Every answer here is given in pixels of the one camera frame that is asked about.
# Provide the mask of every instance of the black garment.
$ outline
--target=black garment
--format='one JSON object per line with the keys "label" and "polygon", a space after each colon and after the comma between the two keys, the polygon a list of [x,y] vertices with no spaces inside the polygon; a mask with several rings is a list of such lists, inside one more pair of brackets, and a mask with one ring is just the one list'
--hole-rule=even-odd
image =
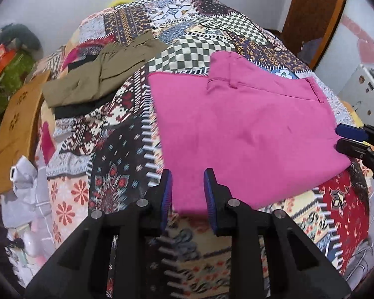
{"label": "black garment", "polygon": [[[83,65],[84,63],[92,62],[97,58],[98,55],[86,55],[86,57],[80,61],[76,61],[70,63],[68,65],[68,71],[72,71],[79,66]],[[92,112],[96,108],[100,108],[102,105],[106,104],[107,102],[112,101],[116,94],[116,91],[113,91],[110,94],[102,97],[101,99],[85,102],[82,104],[69,104],[67,106],[60,106],[54,108],[54,117],[56,119],[63,119],[63,118],[72,118],[72,117],[80,117]]]}

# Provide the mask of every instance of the wooden door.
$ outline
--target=wooden door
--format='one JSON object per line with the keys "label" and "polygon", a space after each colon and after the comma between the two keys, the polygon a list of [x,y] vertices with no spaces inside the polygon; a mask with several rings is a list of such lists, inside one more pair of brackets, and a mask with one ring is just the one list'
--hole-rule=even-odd
{"label": "wooden door", "polygon": [[331,26],[332,33],[335,29],[340,14],[342,12],[345,0],[338,4],[339,0],[292,0],[289,8],[288,16],[285,21],[281,38],[286,47],[297,55],[302,47],[302,44],[318,38],[325,37],[330,30],[330,21],[334,14],[336,14],[335,23]]}

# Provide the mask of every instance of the metal bolt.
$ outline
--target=metal bolt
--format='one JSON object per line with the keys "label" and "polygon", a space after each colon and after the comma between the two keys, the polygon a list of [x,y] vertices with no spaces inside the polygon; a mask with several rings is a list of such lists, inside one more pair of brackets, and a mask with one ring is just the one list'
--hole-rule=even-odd
{"label": "metal bolt", "polygon": [[282,218],[284,218],[287,214],[285,213],[284,210],[276,209],[276,210],[274,211],[274,215],[275,215],[277,218],[282,219]]}
{"label": "metal bolt", "polygon": [[240,201],[234,198],[230,199],[227,203],[231,207],[238,207],[240,205]]}
{"label": "metal bolt", "polygon": [[102,216],[102,211],[101,210],[94,210],[91,213],[91,218],[93,219],[99,219]]}
{"label": "metal bolt", "polygon": [[139,207],[145,207],[148,205],[148,200],[147,199],[138,199],[136,201],[136,205],[138,205]]}

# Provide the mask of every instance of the orange flower print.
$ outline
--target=orange flower print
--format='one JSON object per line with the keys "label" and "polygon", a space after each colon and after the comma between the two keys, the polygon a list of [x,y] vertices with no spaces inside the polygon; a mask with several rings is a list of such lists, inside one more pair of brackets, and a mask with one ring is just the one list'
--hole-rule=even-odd
{"label": "orange flower print", "polygon": [[54,239],[55,241],[60,244],[62,242],[61,240],[61,233],[58,230],[58,225],[54,222],[53,223],[53,232],[54,232]]}
{"label": "orange flower print", "polygon": [[89,190],[86,188],[86,182],[79,180],[79,182],[75,183],[73,187],[74,189],[71,191],[71,193],[72,195],[76,196],[73,198],[74,201],[78,203],[80,200],[81,205],[84,205],[89,196]]}
{"label": "orange flower print", "polygon": [[51,185],[51,191],[50,191],[51,201],[52,202],[54,202],[56,200],[57,193],[58,193],[57,182],[54,181],[54,183]]}
{"label": "orange flower print", "polygon": [[62,222],[64,226],[67,224],[71,224],[73,222],[72,217],[75,217],[75,213],[72,212],[72,206],[65,203],[65,201],[61,204],[59,204],[58,209],[56,211],[59,222]]}

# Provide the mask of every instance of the bed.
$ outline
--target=bed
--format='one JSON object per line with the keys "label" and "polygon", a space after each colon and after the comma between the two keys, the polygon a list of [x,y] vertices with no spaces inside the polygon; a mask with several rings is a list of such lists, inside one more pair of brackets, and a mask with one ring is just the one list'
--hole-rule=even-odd
{"label": "bed", "polygon": [[[84,19],[65,46],[37,64],[33,75],[50,69],[52,78],[63,77],[70,64],[97,55],[109,42],[127,46],[147,31],[168,44],[168,49],[136,71],[112,100],[84,116],[59,120],[45,103],[42,105],[45,133],[41,138],[48,141],[42,143],[42,152],[49,158],[46,174],[53,215],[50,229],[56,248],[89,211],[122,210],[158,184],[164,158],[155,107],[147,102],[150,86],[146,76],[151,72],[207,75],[210,63],[200,55],[216,50],[236,51],[274,75],[289,79],[315,77],[337,123],[360,125],[277,37],[217,0],[139,0],[106,8]],[[176,54],[175,47],[186,41],[188,48]],[[142,107],[149,112],[148,124],[136,116]],[[149,132],[149,138],[144,137],[145,132]],[[111,152],[114,142],[122,144],[119,152]],[[284,209],[340,274],[349,276],[353,289],[374,266],[371,176],[370,170],[354,160],[347,170],[318,188],[261,210],[270,213]],[[121,186],[118,194],[114,194],[114,183]],[[269,290],[266,252],[261,245]],[[215,237],[205,219],[170,213],[166,233],[149,239],[146,251],[149,298],[228,298],[231,238]],[[367,266],[363,273],[357,272],[364,262]],[[110,265],[109,298],[112,277]]]}

